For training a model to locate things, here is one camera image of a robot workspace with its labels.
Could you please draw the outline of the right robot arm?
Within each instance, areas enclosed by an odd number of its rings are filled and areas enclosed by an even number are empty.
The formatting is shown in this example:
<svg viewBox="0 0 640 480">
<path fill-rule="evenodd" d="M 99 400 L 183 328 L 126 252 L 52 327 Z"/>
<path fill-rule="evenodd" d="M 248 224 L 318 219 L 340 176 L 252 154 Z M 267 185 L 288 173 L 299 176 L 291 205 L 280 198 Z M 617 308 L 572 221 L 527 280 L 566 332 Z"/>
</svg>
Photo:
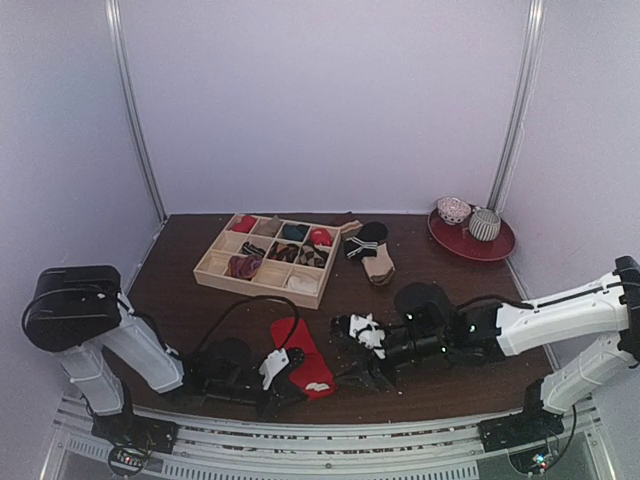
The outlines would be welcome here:
<svg viewBox="0 0 640 480">
<path fill-rule="evenodd" d="M 372 315 L 341 315 L 330 333 L 366 350 L 338 376 L 373 390 L 395 385 L 404 365 L 440 355 L 458 366 L 483 366 L 541 345 L 594 334 L 596 340 L 561 370 L 526 390 L 513 419 L 519 440 L 535 440 L 573 404 L 625 368 L 639 363 L 639 264 L 619 257 L 612 272 L 586 285 L 528 301 L 498 295 L 454 305 L 437 284 L 414 282 L 394 298 L 402 322 L 384 326 Z"/>
</svg>

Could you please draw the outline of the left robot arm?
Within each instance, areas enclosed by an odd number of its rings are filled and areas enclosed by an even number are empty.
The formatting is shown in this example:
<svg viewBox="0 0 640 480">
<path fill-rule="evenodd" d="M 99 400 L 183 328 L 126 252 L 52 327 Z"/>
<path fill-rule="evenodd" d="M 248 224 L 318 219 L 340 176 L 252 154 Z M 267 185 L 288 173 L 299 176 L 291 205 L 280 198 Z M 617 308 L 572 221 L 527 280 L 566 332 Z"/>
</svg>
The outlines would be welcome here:
<svg viewBox="0 0 640 480">
<path fill-rule="evenodd" d="M 125 382 L 110 369 L 104 351 L 118 356 L 157 394 L 176 404 L 218 400 L 256 408 L 271 419 L 309 395 L 291 379 L 306 360 L 299 347 L 282 345 L 254 365 L 238 338 L 203 336 L 181 353 L 166 343 L 148 314 L 135 308 L 111 265 L 53 267 L 42 271 L 21 317 L 29 341 L 57 358 L 90 409 L 123 444 L 137 442 L 144 424 L 132 413 Z"/>
</svg>

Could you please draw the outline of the brown beige argyle sock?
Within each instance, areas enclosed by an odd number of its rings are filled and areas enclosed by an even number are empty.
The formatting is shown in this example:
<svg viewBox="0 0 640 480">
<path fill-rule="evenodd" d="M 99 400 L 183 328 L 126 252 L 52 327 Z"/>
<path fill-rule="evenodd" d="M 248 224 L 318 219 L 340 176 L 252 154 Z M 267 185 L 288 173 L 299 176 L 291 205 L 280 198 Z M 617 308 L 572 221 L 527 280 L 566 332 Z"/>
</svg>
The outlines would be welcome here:
<svg viewBox="0 0 640 480">
<path fill-rule="evenodd" d="M 300 265 L 324 269 L 329 259 L 327 251 L 317 248 L 313 243 L 305 243 L 300 248 L 298 263 Z"/>
</svg>

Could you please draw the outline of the wooden compartment organizer box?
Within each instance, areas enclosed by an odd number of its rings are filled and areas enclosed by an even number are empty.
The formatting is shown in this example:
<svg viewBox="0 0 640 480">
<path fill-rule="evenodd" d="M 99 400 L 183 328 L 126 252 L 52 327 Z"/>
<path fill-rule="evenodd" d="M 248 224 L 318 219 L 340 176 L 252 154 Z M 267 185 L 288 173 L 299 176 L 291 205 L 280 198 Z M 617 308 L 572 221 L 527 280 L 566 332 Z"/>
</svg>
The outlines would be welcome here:
<svg viewBox="0 0 640 480">
<path fill-rule="evenodd" d="M 196 282 L 200 285 L 217 288 L 233 293 L 248 296 L 256 295 L 277 295 L 291 300 L 299 307 L 318 309 L 324 295 L 330 273 L 333 268 L 340 243 L 341 236 L 336 227 L 317 224 L 305 221 L 296 221 L 279 217 L 282 225 L 277 235 L 273 238 L 255 235 L 252 233 L 236 233 L 231 230 L 231 226 L 237 222 L 243 215 L 251 215 L 257 218 L 257 223 L 261 219 L 269 219 L 271 217 L 260 216 L 256 214 L 235 214 L 226 223 L 223 231 L 217 235 L 213 243 L 207 249 L 204 256 L 199 260 L 193 274 Z M 309 227 L 309 230 L 303 242 L 294 242 L 281 238 L 281 230 L 285 224 L 303 224 Z M 298 257 L 294 263 L 286 263 L 280 261 L 269 260 L 267 253 L 270 247 L 276 242 L 295 243 L 301 246 L 305 243 L 312 243 L 309 235 L 314 228 L 326 228 L 333 236 L 333 245 L 331 247 L 315 245 L 317 248 L 327 251 L 329 259 L 324 269 L 308 267 L 298 263 Z M 247 256 L 241 253 L 242 244 L 249 241 L 266 250 L 263 263 L 257 274 L 251 281 L 232 278 L 227 275 L 227 267 L 229 259 L 234 255 Z M 292 275 L 312 277 L 318 281 L 318 290 L 315 295 L 308 295 L 301 292 L 292 291 L 286 288 L 287 280 Z"/>
</svg>

